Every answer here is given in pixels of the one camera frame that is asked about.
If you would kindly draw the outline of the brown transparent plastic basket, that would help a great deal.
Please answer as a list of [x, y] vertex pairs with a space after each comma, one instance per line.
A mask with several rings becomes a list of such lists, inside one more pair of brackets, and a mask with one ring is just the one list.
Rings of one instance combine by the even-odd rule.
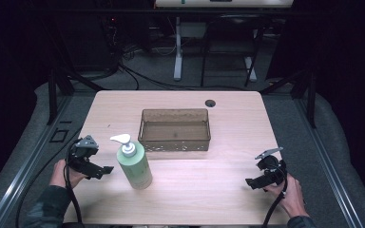
[[144, 109], [138, 141], [150, 152], [207, 151], [211, 140], [205, 108]]

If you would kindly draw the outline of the black metal stand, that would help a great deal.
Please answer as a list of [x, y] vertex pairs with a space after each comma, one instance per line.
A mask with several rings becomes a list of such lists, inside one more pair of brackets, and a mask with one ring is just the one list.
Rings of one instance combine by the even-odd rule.
[[316, 80], [317, 75], [311, 69], [303, 69], [296, 72], [286, 78], [280, 79], [277, 82], [269, 85], [263, 89], [260, 93], [262, 95], [270, 94], [273, 91], [283, 87], [284, 85], [294, 82], [292, 89], [290, 90], [290, 95], [293, 99], [301, 99], [304, 94], [307, 94], [307, 104], [306, 104], [306, 120], [309, 125], [313, 128], [316, 127], [315, 123], [315, 106], [316, 106]]
[[52, 56], [50, 57], [52, 68], [48, 76], [48, 125], [51, 125], [58, 116], [57, 88], [65, 96], [72, 96], [75, 89], [70, 81], [71, 79], [82, 83], [94, 91], [101, 91], [104, 88], [76, 72], [55, 21], [53, 19], [47, 19], [43, 20], [42, 23], [42, 27], [45, 29], [46, 35], [53, 47]]

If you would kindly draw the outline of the black chair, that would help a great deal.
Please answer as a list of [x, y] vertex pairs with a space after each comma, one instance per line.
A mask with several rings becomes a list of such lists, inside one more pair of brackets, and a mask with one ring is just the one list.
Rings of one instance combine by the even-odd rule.
[[223, 14], [206, 26], [202, 46], [201, 86], [207, 71], [245, 71], [245, 86], [258, 58], [265, 30], [271, 19], [260, 14]]

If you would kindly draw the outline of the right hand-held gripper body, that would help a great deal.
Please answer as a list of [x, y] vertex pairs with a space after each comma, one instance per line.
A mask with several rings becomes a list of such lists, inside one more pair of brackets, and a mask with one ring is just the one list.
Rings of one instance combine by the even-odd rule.
[[278, 160], [274, 153], [282, 150], [282, 147], [268, 149], [256, 156], [259, 160], [257, 167], [260, 171], [264, 171], [263, 175], [255, 179], [251, 179], [251, 188], [258, 189], [275, 183], [281, 184], [286, 175], [286, 164], [284, 160]]

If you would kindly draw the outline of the person's right hand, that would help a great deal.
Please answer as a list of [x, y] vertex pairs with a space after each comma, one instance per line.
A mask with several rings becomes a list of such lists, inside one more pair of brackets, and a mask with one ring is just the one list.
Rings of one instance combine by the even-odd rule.
[[306, 212], [304, 198], [301, 191], [301, 185], [297, 179], [290, 174], [287, 174], [287, 188], [285, 190], [284, 198], [279, 205], [288, 214], [289, 218], [294, 217], [308, 217]]

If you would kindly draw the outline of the green pump lotion bottle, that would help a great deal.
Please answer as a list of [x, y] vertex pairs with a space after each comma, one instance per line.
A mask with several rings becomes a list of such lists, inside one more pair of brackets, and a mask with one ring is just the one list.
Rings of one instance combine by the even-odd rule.
[[121, 145], [117, 151], [117, 161], [131, 187], [147, 188], [153, 181], [153, 176], [144, 147], [139, 142], [133, 142], [129, 134], [112, 136], [110, 139]]

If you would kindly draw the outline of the person's left hand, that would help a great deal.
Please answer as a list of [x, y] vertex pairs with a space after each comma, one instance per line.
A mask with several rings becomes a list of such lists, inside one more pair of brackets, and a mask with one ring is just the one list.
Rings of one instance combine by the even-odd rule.
[[59, 160], [54, 164], [53, 172], [49, 181], [50, 185], [60, 186], [65, 188], [67, 186], [67, 179], [70, 181], [72, 188], [76, 187], [77, 184], [83, 180], [86, 175], [79, 173], [73, 169], [69, 169], [68, 178], [65, 178], [67, 163], [65, 160]]

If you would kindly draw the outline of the white desk in background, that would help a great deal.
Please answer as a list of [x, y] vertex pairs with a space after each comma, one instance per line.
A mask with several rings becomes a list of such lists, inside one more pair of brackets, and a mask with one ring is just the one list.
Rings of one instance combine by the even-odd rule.
[[[155, 0], [160, 10], [288, 10], [294, 0]], [[174, 80], [183, 75], [182, 38], [200, 38], [205, 34], [204, 22], [188, 22], [175, 16], [176, 58]]]

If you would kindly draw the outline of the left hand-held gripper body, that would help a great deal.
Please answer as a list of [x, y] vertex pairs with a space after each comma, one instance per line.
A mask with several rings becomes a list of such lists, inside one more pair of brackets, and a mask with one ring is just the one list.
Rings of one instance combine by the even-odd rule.
[[92, 163], [89, 158], [96, 155], [99, 145], [87, 135], [78, 139], [67, 154], [67, 164], [76, 172], [86, 175], [89, 179], [100, 179], [103, 176], [103, 168]]

